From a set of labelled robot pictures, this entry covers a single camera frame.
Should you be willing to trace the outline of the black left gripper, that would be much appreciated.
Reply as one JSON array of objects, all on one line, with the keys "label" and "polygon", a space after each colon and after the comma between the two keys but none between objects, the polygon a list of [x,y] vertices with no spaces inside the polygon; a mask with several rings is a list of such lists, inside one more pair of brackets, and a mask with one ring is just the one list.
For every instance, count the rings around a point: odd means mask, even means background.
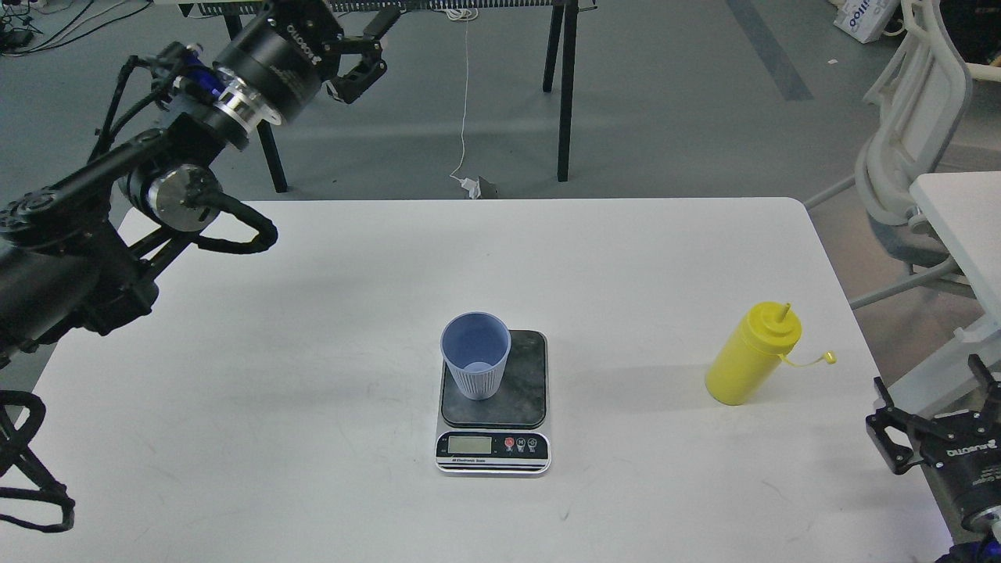
[{"label": "black left gripper", "polygon": [[[382,37],[401,15],[400,7],[382,8],[362,35],[349,36],[325,1],[266,1],[215,64],[260,93],[279,122],[290,122],[323,85],[333,99],[351,104],[382,78]],[[341,75],[343,55],[360,61]]]}]

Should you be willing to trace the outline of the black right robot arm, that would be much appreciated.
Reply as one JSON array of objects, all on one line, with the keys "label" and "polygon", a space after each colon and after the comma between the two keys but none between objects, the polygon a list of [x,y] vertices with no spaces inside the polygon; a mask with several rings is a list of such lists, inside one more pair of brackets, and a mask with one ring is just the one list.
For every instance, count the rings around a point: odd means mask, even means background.
[{"label": "black right robot arm", "polygon": [[978,410],[926,419],[897,407],[882,378],[874,378],[882,405],[865,419],[866,433],[897,476],[923,464],[940,478],[962,528],[978,541],[959,543],[940,562],[997,562],[1000,508],[1000,385],[978,355],[968,367],[985,392]]}]

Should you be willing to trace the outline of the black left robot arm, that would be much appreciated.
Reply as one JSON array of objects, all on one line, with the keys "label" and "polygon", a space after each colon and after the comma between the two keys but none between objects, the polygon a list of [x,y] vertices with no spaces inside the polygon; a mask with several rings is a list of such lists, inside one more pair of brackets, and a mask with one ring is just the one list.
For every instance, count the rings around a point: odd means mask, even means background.
[{"label": "black left robot arm", "polygon": [[375,10],[360,35],[328,1],[265,1],[210,64],[173,42],[133,55],[87,163],[2,207],[2,363],[147,316],[156,278],[183,250],[254,254],[278,229],[225,195],[210,165],[264,124],[288,124],[321,90],[357,100],[386,74],[382,39],[404,8]]}]

